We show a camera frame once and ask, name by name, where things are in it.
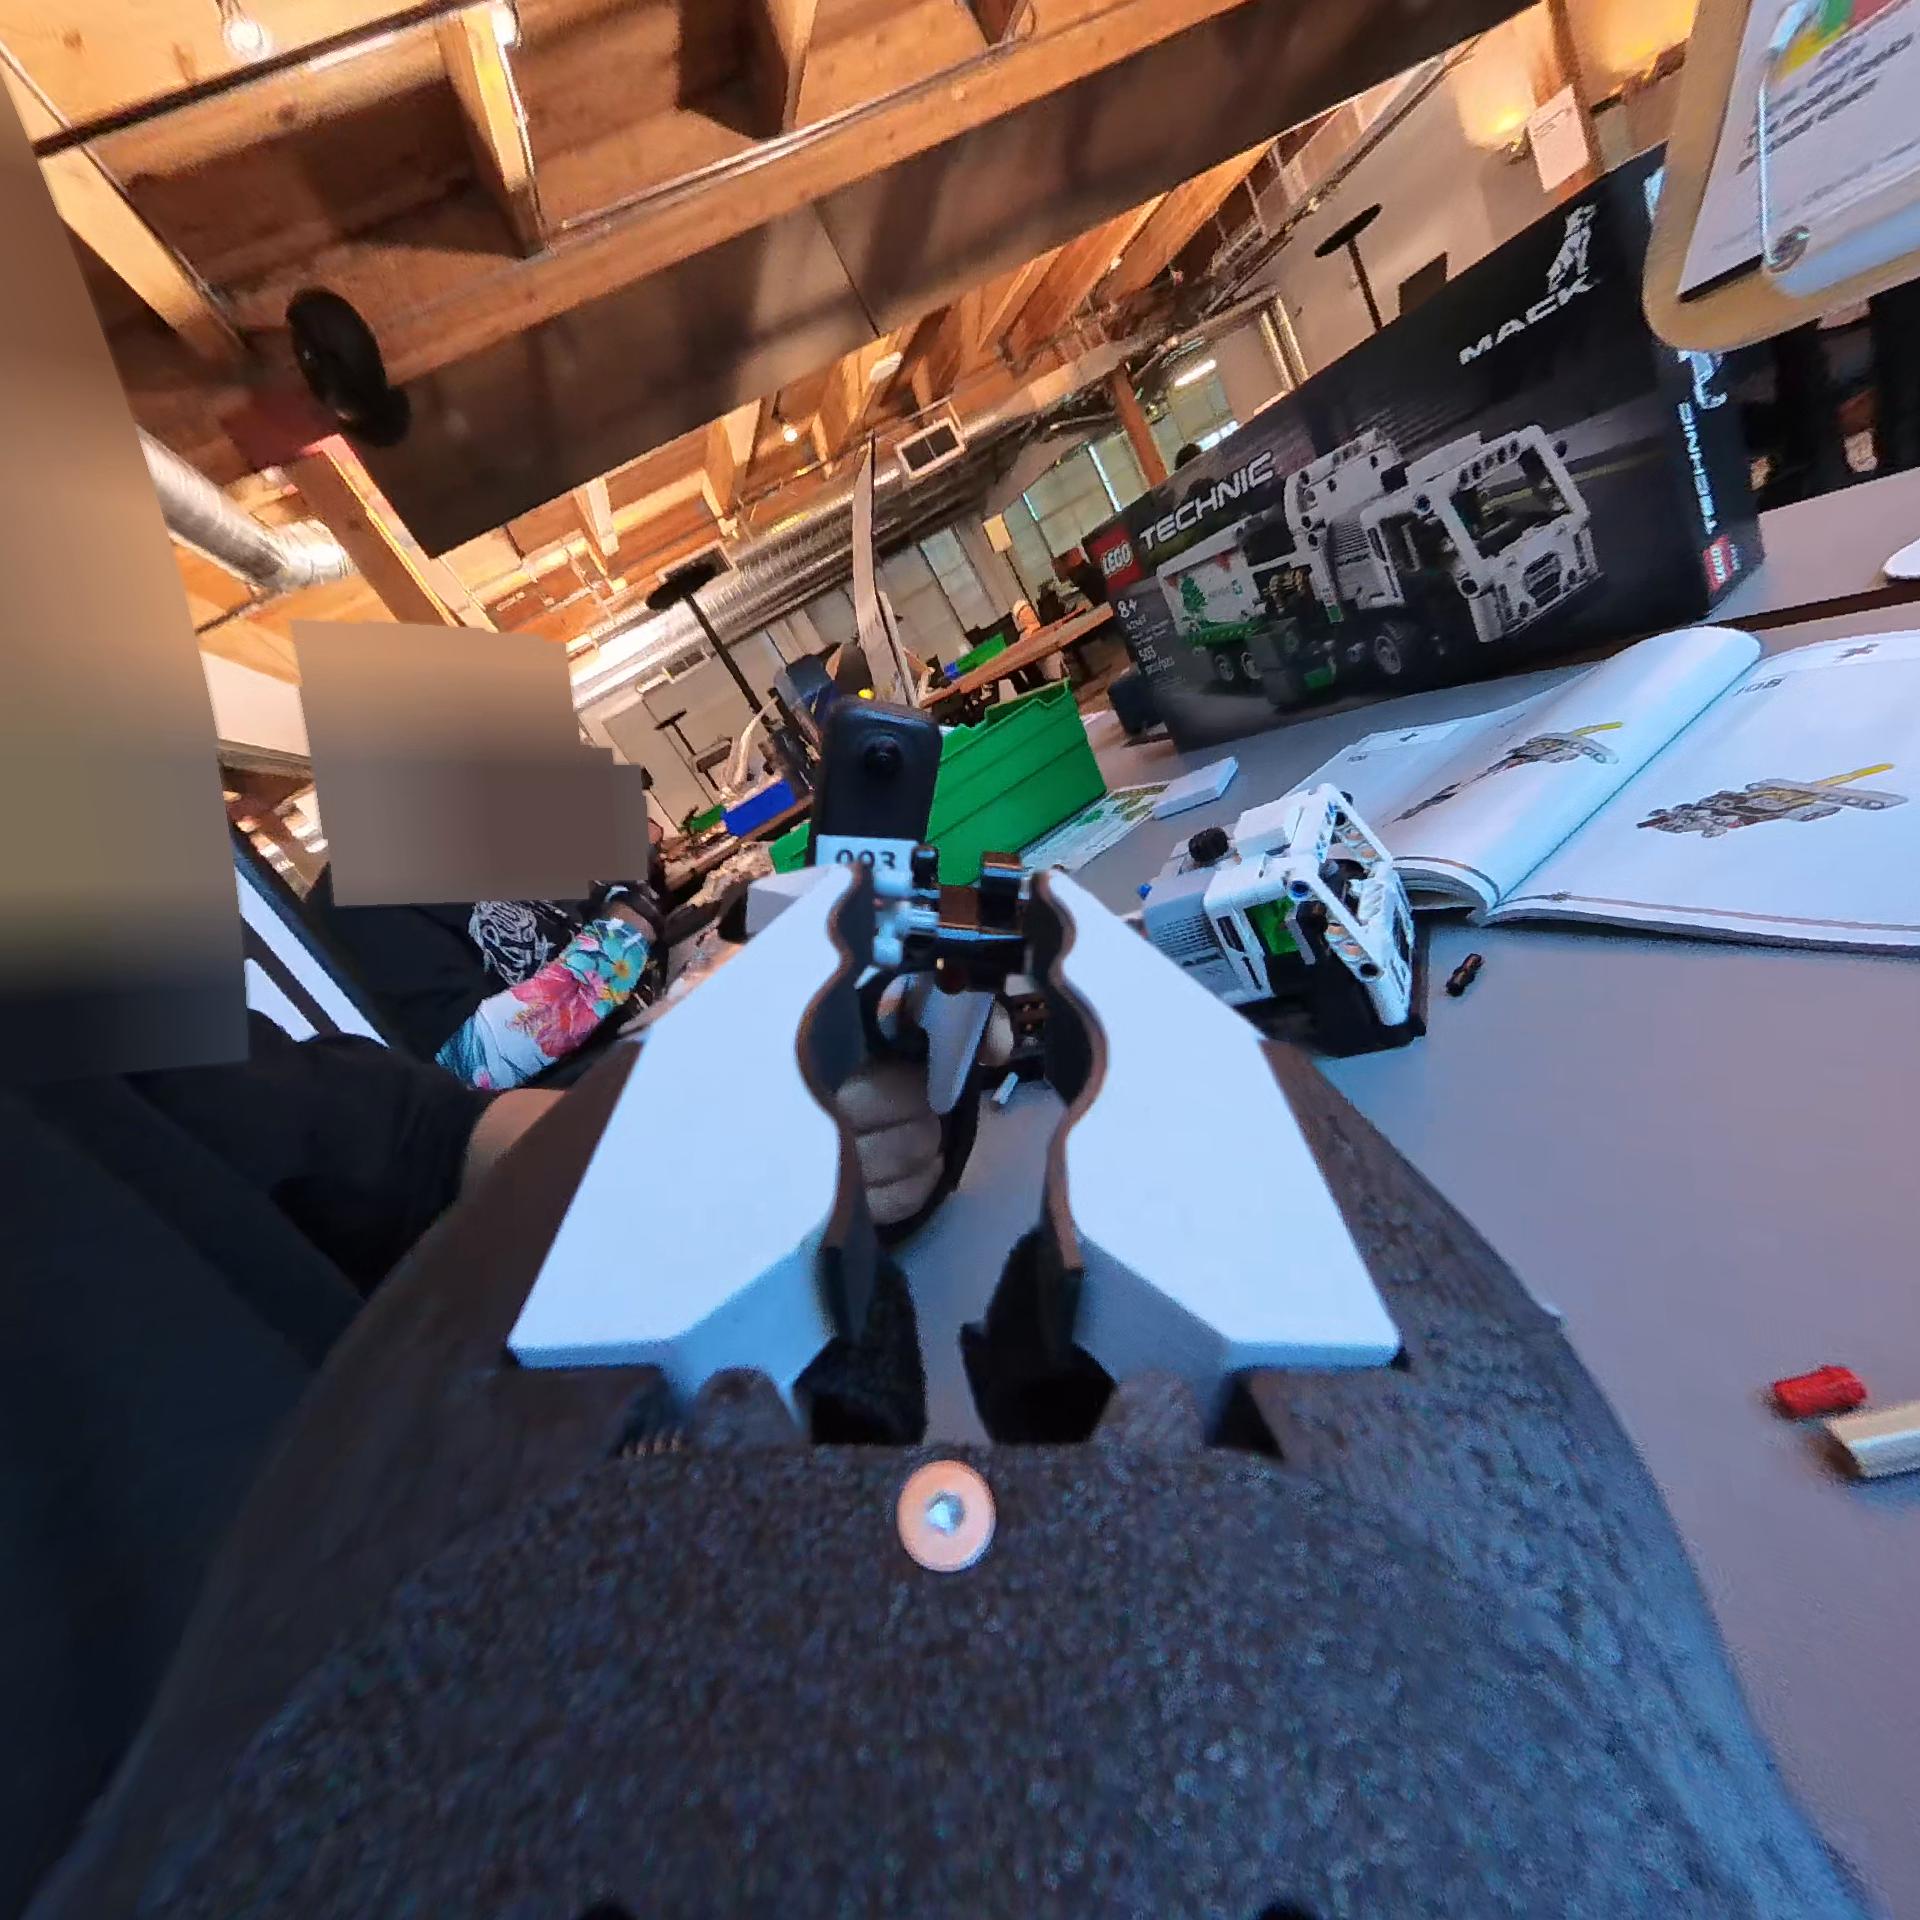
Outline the person's dark clothing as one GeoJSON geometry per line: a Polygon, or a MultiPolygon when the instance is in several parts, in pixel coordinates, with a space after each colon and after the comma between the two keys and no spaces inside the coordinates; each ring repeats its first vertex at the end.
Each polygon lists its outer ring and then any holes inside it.
{"type": "Polygon", "coordinates": [[[277,1429],[496,1092],[254,1015],[243,1063],[2,1098],[2,1906],[104,1789],[277,1429]]]}

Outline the white lego truck model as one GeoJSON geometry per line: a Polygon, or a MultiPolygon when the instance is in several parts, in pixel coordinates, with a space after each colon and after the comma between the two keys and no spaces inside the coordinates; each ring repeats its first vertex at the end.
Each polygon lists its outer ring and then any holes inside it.
{"type": "Polygon", "coordinates": [[[1419,1039],[1423,959],[1400,871],[1334,783],[1205,828],[1140,888],[1140,933],[1250,1018],[1306,1017],[1347,1057],[1419,1039]]]}

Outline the person's left hand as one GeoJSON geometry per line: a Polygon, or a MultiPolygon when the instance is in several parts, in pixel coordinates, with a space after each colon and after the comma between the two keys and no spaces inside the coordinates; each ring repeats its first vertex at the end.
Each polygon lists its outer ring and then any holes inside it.
{"type": "Polygon", "coordinates": [[[834,1109],[854,1149],[872,1224],[906,1237],[936,1204],[946,1174],[943,1118],[927,1097],[927,1069],[898,1055],[853,1069],[834,1109]]]}

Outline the silver air duct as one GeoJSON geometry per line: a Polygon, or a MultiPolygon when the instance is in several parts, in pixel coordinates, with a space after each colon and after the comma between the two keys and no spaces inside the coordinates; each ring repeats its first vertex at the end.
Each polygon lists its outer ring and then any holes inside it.
{"type": "Polygon", "coordinates": [[[357,565],[325,526],[263,522],[150,431],[140,428],[136,439],[170,535],[246,582],[255,596],[272,600],[357,574],[357,565]]]}

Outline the framed marker sign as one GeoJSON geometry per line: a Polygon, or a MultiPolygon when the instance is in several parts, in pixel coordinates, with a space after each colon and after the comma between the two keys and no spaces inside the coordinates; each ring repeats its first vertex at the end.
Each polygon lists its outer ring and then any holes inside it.
{"type": "Polygon", "coordinates": [[[295,888],[244,834],[230,834],[230,869],[243,914],[246,1008],[290,1039],[359,1037],[391,1044],[389,1026],[308,925],[295,888]]]}

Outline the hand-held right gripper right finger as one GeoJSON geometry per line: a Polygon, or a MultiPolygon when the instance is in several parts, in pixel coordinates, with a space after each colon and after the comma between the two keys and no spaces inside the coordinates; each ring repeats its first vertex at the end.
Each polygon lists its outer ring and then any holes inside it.
{"type": "Polygon", "coordinates": [[[1045,1204],[1066,1340],[1110,1377],[1222,1394],[1378,1368],[1400,1329],[1277,1077],[1277,1050],[1062,872],[1031,888],[1068,1112],[1045,1204]]]}

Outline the small black lego subassembly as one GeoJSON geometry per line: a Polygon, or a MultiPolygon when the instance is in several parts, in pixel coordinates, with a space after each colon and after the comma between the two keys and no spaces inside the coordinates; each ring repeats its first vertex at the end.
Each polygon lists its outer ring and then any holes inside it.
{"type": "Polygon", "coordinates": [[[880,1048],[916,1057],[900,1048],[900,988],[910,975],[935,975],[946,991],[996,997],[992,1015],[1005,1013],[1012,1032],[1005,1072],[1020,1084],[1037,1084],[1045,1074],[1047,1000],[1028,970],[1031,951],[1024,936],[1028,874],[1016,855],[990,852],[971,882],[943,884],[936,849],[920,846],[911,847],[908,861],[894,872],[911,872],[918,884],[940,882],[942,925],[936,944],[914,953],[906,969],[871,967],[871,978],[861,988],[868,999],[871,1039],[880,1048]]]}

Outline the black round ceiling fixture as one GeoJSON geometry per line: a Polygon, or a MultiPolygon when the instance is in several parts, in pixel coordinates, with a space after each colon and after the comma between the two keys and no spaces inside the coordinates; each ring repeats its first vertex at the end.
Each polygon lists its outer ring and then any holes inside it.
{"type": "Polygon", "coordinates": [[[404,442],[414,407],[394,386],[364,314],[343,295],[314,285],[292,295],[284,317],[302,378],[339,430],[372,447],[404,442]]]}

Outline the green plastic bin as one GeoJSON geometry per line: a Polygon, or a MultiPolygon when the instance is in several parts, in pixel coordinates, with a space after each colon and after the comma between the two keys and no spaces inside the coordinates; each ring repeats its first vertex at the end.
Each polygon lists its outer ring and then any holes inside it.
{"type": "Polygon", "coordinates": [[[1068,688],[1026,693],[951,728],[925,711],[842,693],[821,750],[810,828],[775,840],[776,872],[853,856],[900,869],[930,846],[942,882],[967,884],[984,855],[1020,855],[1108,791],[1068,688]]]}

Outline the wooden board with paper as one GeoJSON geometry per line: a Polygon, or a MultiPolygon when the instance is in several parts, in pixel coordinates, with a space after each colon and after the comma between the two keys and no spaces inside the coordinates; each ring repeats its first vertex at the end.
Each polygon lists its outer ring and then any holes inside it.
{"type": "Polygon", "coordinates": [[[1700,1],[1643,269],[1676,349],[1728,352],[1918,274],[1918,5],[1700,1]]]}

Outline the open instruction booklet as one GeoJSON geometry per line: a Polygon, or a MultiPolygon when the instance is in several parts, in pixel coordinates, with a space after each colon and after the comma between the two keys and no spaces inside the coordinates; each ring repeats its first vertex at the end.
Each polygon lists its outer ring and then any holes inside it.
{"type": "Polygon", "coordinates": [[[1415,910],[1918,953],[1918,638],[1670,631],[1519,703],[1376,730],[1350,798],[1415,910]]]}

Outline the long wooden table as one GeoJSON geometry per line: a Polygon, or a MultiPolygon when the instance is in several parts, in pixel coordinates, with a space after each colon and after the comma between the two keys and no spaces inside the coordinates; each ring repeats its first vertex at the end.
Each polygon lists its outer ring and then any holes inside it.
{"type": "Polygon", "coordinates": [[[955,711],[962,703],[980,697],[987,688],[999,685],[1002,680],[1011,680],[1020,671],[1028,666],[1037,666],[1045,661],[1051,661],[1075,645],[1090,640],[1096,632],[1103,632],[1116,621],[1116,608],[1090,608],[1080,615],[1071,615],[1066,621],[1055,621],[1031,634],[1022,638],[1015,647],[996,653],[995,658],[980,662],[964,676],[942,684],[932,688],[924,701],[927,713],[946,713],[955,711]]]}

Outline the green printed sticker sheet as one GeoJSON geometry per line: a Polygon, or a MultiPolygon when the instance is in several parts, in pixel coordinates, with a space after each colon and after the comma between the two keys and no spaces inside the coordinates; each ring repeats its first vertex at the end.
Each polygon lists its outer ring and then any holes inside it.
{"type": "Polygon", "coordinates": [[[1028,872],[1051,869],[1076,872],[1090,858],[1119,846],[1140,822],[1149,820],[1166,789],[1167,782],[1152,782],[1103,793],[1022,847],[1022,866],[1028,872]]]}

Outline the white banner stand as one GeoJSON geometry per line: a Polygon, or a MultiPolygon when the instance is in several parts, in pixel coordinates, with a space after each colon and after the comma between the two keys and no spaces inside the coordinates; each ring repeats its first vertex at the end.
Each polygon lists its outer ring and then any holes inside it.
{"type": "Polygon", "coordinates": [[[920,705],[918,679],[900,645],[894,616],[883,600],[875,557],[875,442],[867,439],[851,495],[851,567],[854,609],[854,653],[872,697],[920,705]]]}

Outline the floral cloth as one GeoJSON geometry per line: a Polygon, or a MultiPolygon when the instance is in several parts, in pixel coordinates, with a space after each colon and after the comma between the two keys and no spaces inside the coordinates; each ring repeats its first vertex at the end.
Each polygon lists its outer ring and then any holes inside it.
{"type": "Polygon", "coordinates": [[[475,903],[466,929],[498,985],[439,1044],[435,1065],[483,1092],[533,1085],[639,991],[660,927],[636,895],[584,918],[548,903],[475,903]]]}

